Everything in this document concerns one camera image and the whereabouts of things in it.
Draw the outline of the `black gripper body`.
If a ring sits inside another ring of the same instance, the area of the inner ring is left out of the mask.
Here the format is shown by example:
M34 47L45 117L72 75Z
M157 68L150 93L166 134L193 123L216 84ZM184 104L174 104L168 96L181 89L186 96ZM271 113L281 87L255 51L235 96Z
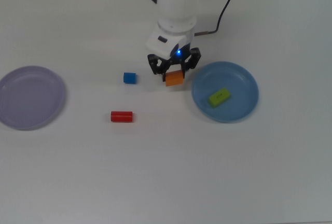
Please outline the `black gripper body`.
M170 62L172 65L175 64L181 64L188 59L188 57L191 56L190 49L178 49L175 51L175 53L170 57Z

